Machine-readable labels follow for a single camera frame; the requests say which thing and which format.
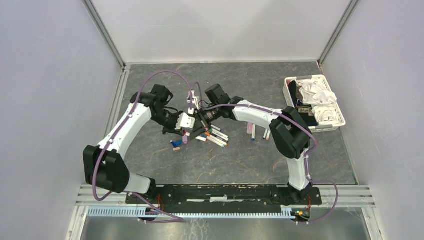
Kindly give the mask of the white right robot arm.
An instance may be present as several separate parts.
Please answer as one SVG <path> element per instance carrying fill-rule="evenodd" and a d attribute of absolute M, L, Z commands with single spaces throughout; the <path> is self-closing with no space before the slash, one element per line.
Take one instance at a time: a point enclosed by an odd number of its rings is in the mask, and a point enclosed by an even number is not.
<path fill-rule="evenodd" d="M 309 198 L 313 183 L 308 157 L 317 141 L 294 107 L 285 109 L 260 106 L 242 97 L 229 97 L 219 84 L 205 91 L 210 105 L 195 111 L 196 122 L 210 128 L 219 119 L 251 123 L 270 132 L 277 150 L 286 158 L 289 171 L 289 199 L 302 204 Z"/>

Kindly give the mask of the white acrylic marker peach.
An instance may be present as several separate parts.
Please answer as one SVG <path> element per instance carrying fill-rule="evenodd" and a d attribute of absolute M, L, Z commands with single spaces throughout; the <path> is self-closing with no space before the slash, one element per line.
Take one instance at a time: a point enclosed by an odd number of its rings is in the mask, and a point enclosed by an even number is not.
<path fill-rule="evenodd" d="M 268 137 L 268 132 L 269 132 L 269 131 L 268 131 L 267 129 L 265 129 L 264 134 L 263 134 L 263 137 L 262 137 L 264 140 L 266 140 L 266 139 L 267 139 L 267 137 Z"/>

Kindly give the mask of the small blue white cap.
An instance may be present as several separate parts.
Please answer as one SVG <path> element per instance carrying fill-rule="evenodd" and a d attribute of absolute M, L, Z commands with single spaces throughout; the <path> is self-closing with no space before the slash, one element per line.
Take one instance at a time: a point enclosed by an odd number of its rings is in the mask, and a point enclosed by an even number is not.
<path fill-rule="evenodd" d="M 176 145 L 176 143 L 175 143 L 175 142 L 171 141 L 170 143 L 172 144 L 172 146 L 173 146 L 174 148 L 177 148 L 177 147 L 178 147 L 178 146 Z"/>

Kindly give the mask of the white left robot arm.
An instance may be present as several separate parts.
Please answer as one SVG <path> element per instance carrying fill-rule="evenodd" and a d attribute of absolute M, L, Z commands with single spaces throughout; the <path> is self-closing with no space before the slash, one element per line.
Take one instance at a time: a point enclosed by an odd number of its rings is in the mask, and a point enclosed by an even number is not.
<path fill-rule="evenodd" d="M 163 134 L 183 134 L 182 129 L 177 129 L 181 111 L 170 112 L 167 107 L 173 96 L 159 84 L 151 92 L 135 93 L 112 132 L 97 145 L 87 145 L 83 150 L 85 181 L 113 193 L 136 192 L 145 204 L 153 203 L 157 198 L 156 181 L 131 173 L 124 159 L 133 140 L 150 120 L 163 127 Z"/>

